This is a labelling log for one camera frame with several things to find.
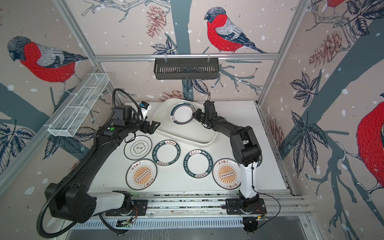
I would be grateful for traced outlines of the green red ring plate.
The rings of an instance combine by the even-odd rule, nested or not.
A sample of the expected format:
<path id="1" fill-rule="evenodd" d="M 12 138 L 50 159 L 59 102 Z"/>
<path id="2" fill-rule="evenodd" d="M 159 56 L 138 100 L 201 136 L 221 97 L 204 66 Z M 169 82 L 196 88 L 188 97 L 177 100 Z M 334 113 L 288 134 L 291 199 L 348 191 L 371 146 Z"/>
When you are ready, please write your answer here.
<path id="1" fill-rule="evenodd" d="M 170 119 L 174 124 L 185 125 L 193 120 L 195 111 L 196 109 L 192 104 L 179 103 L 172 108 Z"/>

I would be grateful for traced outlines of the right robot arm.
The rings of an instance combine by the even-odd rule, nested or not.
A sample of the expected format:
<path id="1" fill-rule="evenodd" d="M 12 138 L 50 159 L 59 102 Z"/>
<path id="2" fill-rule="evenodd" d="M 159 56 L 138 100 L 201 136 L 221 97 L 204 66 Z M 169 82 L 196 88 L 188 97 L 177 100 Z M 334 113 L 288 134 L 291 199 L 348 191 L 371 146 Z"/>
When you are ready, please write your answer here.
<path id="1" fill-rule="evenodd" d="M 194 118 L 208 129 L 221 133 L 230 139 L 233 156 L 240 166 L 240 199 L 244 202 L 257 201 L 260 198 L 256 190 L 256 168 L 263 159 L 262 150 L 254 130 L 250 126 L 241 127 L 218 116 L 217 112 L 203 112 L 198 109 Z"/>

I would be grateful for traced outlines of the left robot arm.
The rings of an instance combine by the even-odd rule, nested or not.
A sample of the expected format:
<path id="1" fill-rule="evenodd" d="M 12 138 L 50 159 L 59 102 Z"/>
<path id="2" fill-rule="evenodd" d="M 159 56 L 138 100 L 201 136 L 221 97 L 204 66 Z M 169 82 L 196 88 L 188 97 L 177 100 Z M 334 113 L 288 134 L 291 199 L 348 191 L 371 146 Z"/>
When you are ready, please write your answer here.
<path id="1" fill-rule="evenodd" d="M 104 126 L 95 133 L 94 144 L 78 165 L 58 184 L 45 190 L 51 216 L 84 223 L 96 213 L 97 200 L 88 194 L 90 185 L 107 158 L 129 135 L 137 131 L 153 134 L 161 123 L 126 122 L 123 126 Z"/>

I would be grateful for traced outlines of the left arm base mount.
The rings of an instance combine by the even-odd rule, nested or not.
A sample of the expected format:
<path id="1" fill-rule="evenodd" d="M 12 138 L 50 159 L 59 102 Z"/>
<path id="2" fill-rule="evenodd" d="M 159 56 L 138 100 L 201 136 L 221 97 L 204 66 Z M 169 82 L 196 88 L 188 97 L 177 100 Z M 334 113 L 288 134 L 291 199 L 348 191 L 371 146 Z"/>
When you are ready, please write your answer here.
<path id="1" fill-rule="evenodd" d="M 130 203 L 124 203 L 119 209 L 109 210 L 105 214 L 108 217 L 139 217 L 145 216 L 148 206 L 148 200 L 131 200 Z"/>

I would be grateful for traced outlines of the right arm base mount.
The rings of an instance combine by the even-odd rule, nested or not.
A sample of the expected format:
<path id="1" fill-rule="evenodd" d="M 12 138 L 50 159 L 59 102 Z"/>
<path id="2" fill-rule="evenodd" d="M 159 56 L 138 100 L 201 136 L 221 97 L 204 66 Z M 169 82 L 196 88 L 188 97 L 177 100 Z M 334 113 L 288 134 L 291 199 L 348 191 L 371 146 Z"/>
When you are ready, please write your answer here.
<path id="1" fill-rule="evenodd" d="M 222 209 L 226 210 L 227 215 L 266 215 L 266 205 L 264 199 L 258 196 L 244 200 L 243 198 L 225 199 Z"/>

